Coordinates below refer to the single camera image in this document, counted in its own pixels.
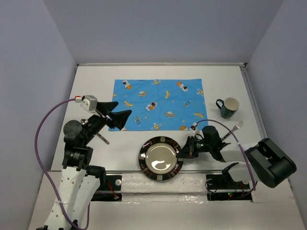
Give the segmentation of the dark green mug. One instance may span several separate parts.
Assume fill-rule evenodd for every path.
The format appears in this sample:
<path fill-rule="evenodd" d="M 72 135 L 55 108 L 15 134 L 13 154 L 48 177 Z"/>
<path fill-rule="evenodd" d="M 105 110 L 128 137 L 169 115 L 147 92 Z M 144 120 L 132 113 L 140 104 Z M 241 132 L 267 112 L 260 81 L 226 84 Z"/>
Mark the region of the dark green mug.
<path fill-rule="evenodd" d="M 239 109 L 239 101 L 235 98 L 217 99 L 215 104 L 220 110 L 221 117 L 225 119 L 232 117 Z"/>

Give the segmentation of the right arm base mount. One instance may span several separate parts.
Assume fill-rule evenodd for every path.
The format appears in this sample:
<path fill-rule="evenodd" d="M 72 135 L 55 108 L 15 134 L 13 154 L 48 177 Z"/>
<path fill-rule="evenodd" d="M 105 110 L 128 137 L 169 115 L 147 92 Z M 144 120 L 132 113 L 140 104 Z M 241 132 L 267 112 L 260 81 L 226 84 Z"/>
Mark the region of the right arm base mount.
<path fill-rule="evenodd" d="M 249 184 L 233 182 L 222 174 L 207 174 L 205 188 L 208 201 L 252 201 Z"/>

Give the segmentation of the metal fork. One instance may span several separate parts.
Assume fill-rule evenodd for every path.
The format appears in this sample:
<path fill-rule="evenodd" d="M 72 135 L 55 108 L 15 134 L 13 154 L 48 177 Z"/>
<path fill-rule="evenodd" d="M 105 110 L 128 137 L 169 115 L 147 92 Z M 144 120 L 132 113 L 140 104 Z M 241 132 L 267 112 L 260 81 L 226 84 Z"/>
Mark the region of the metal fork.
<path fill-rule="evenodd" d="M 225 139 L 227 139 L 233 132 L 237 131 L 238 129 L 240 129 L 242 127 L 242 125 L 244 124 L 244 121 L 240 120 L 238 123 L 236 123 L 234 125 L 234 127 L 231 129 L 231 131 L 229 131 L 223 138 L 222 141 L 224 141 Z"/>

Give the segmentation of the blue space-print cloth napkin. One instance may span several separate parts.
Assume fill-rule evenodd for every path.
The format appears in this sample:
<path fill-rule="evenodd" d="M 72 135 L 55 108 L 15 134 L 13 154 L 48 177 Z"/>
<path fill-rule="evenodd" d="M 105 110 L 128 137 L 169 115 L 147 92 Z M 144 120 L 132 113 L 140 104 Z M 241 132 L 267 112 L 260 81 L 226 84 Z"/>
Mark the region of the blue space-print cloth napkin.
<path fill-rule="evenodd" d="M 187 131 L 207 119 L 201 79 L 115 80 L 112 100 L 132 111 L 123 131 Z"/>

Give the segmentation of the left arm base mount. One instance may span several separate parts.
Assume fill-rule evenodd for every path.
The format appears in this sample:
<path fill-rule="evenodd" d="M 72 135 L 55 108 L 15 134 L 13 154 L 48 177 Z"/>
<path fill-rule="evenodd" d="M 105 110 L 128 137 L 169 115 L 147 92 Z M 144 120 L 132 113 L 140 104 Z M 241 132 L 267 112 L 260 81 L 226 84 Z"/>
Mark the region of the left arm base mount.
<path fill-rule="evenodd" d="M 91 201 L 119 202 L 122 200 L 122 175 L 107 175 L 106 182 L 97 189 Z"/>

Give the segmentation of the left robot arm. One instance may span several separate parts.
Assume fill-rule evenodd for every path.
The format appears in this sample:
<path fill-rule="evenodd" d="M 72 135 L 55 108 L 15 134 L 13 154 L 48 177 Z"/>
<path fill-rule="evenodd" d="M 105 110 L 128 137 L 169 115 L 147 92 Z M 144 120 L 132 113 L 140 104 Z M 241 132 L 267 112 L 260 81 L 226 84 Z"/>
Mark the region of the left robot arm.
<path fill-rule="evenodd" d="M 56 186 L 43 165 L 38 153 L 38 135 L 48 116 L 62 104 L 75 102 L 91 117 L 83 122 L 68 121 L 63 128 L 64 156 L 59 186 Z M 36 159 L 49 180 L 56 198 L 47 217 L 43 230 L 81 230 L 84 216 L 90 216 L 90 203 L 98 189 L 106 185 L 106 170 L 101 166 L 90 165 L 93 148 L 88 144 L 105 126 L 122 129 L 131 110 L 114 112 L 118 102 L 98 102 L 91 96 L 76 96 L 51 108 L 40 122 L 35 134 Z"/>

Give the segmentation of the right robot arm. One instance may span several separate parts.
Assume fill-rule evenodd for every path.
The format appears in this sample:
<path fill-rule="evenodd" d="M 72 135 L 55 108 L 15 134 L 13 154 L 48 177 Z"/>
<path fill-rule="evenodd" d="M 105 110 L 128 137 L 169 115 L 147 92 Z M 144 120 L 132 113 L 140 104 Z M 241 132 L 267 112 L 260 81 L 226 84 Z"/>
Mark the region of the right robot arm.
<path fill-rule="evenodd" d="M 239 143 L 224 142 L 214 126 L 205 126 L 202 134 L 201 139 L 189 136 L 177 158 L 194 159 L 209 153 L 216 161 L 232 162 L 221 175 L 224 187 L 231 188 L 241 181 L 259 181 L 275 188 L 297 170 L 293 160 L 269 138 L 244 150 Z"/>

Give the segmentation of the black rimmed dinner plate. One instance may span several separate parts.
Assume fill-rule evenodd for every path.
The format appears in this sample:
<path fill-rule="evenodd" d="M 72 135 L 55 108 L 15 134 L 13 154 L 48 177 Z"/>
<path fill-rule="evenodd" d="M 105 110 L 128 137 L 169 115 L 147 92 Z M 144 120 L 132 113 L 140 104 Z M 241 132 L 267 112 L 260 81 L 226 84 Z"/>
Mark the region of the black rimmed dinner plate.
<path fill-rule="evenodd" d="M 180 145 L 165 136 L 146 141 L 138 154 L 139 168 L 149 179 L 157 182 L 174 178 L 182 169 L 183 159 L 177 155 Z"/>

